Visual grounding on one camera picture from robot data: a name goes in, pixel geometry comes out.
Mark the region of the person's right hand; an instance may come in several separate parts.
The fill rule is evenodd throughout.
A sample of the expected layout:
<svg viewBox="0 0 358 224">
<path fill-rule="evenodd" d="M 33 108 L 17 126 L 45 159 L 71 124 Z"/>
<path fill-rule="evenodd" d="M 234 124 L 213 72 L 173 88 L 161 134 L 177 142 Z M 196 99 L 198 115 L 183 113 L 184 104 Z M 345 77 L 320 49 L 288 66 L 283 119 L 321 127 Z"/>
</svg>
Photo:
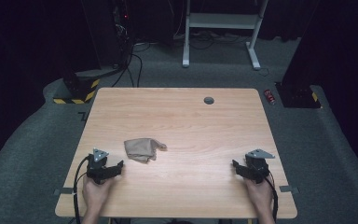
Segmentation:
<svg viewBox="0 0 358 224">
<path fill-rule="evenodd" d="M 272 189 L 267 180 L 255 183 L 253 180 L 244 179 L 245 186 L 251 203 L 258 215 L 272 214 Z"/>
</svg>

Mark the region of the black stand with striped base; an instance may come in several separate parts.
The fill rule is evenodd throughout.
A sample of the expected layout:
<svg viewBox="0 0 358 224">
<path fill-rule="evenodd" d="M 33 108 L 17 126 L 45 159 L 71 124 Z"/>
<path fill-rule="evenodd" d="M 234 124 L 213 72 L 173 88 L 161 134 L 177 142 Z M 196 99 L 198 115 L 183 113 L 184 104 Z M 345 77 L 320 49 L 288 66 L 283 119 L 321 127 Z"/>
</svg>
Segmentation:
<svg viewBox="0 0 358 224">
<path fill-rule="evenodd" d="M 100 79 L 94 70 L 74 72 L 65 67 L 60 71 L 62 82 L 53 95 L 55 104 L 87 104 L 95 94 Z"/>
</svg>

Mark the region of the black stand base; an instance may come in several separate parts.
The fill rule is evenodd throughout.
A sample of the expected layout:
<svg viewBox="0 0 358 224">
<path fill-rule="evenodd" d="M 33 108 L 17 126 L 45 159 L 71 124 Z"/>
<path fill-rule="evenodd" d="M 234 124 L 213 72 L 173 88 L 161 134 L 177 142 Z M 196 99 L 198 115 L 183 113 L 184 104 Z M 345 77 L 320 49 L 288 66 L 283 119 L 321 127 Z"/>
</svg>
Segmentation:
<svg viewBox="0 0 358 224">
<path fill-rule="evenodd" d="M 290 85 L 276 82 L 275 87 L 282 101 L 282 105 L 288 108 L 321 108 L 321 103 L 316 93 L 310 88 L 297 89 Z"/>
</svg>

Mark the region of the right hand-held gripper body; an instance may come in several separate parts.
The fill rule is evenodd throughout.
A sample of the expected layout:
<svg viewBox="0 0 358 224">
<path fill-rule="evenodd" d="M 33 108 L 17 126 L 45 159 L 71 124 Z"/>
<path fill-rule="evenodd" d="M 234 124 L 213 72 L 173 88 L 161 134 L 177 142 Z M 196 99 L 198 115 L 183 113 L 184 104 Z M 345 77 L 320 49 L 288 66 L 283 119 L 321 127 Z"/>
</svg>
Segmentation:
<svg viewBox="0 0 358 224">
<path fill-rule="evenodd" d="M 274 159 L 275 156 L 262 150 L 255 149 L 245 154 L 245 177 L 261 183 L 269 175 L 269 165 L 266 159 Z"/>
</svg>

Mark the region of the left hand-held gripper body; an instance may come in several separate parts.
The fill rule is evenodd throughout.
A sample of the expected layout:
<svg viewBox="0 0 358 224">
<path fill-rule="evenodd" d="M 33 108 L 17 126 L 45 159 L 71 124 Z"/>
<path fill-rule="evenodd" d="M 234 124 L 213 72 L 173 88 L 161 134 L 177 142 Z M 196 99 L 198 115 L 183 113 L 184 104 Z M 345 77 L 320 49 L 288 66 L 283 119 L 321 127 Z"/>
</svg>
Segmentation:
<svg viewBox="0 0 358 224">
<path fill-rule="evenodd" d="M 87 177 L 91 178 L 96 184 L 102 184 L 106 179 L 103 179 L 104 170 L 107 169 L 108 153 L 98 148 L 94 148 L 93 152 L 89 154 L 89 164 L 87 166 Z"/>
</svg>

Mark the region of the person's left hand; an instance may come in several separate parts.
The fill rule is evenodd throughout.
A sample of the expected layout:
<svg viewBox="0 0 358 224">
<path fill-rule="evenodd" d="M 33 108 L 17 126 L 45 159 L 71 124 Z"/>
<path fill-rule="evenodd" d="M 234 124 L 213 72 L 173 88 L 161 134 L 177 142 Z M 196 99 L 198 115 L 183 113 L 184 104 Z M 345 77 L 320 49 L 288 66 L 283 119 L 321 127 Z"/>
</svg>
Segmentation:
<svg viewBox="0 0 358 224">
<path fill-rule="evenodd" d="M 101 185 L 96 184 L 91 178 L 83 178 L 83 198 L 87 206 L 87 214 L 99 215 L 105 205 L 114 180 L 107 179 Z"/>
</svg>

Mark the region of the beige cloth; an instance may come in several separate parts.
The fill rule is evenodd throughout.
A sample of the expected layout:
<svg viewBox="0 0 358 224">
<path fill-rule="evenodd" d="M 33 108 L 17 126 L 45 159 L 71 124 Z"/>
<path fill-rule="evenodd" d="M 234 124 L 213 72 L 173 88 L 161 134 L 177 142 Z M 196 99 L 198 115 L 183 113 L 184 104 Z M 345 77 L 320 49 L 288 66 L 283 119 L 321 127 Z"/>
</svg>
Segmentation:
<svg viewBox="0 0 358 224">
<path fill-rule="evenodd" d="M 157 158 L 157 150 L 167 150 L 167 146 L 153 138 L 126 140 L 124 148 L 129 159 L 148 163 Z"/>
</svg>

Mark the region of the red can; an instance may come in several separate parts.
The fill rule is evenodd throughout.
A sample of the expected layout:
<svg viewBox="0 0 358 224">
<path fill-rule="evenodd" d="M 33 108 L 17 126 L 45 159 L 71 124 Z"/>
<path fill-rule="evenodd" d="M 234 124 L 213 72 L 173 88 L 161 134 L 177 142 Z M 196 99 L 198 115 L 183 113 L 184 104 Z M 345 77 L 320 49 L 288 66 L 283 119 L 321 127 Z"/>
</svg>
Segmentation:
<svg viewBox="0 0 358 224">
<path fill-rule="evenodd" d="M 271 104 L 271 105 L 275 105 L 276 104 L 276 100 L 271 92 L 271 90 L 264 90 L 264 95 L 266 97 L 266 99 L 268 100 L 268 102 Z"/>
</svg>

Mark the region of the white metal stand frame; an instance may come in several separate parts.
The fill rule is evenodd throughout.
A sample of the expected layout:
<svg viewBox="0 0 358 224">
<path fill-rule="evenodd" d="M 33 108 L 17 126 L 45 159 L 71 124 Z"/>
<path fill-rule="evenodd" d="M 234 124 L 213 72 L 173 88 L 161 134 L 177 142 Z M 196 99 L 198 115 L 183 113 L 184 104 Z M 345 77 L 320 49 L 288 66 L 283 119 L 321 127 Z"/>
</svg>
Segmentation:
<svg viewBox="0 0 358 224">
<path fill-rule="evenodd" d="M 189 37 L 191 28 L 237 29 L 253 31 L 251 40 L 246 42 L 245 46 L 254 70 L 260 70 L 261 65 L 255 53 L 255 42 L 257 40 L 268 3 L 269 0 L 261 0 L 261 7 L 257 14 L 242 15 L 193 13 L 191 11 L 191 0 L 186 0 L 186 26 L 182 66 L 187 68 L 190 65 Z"/>
</svg>

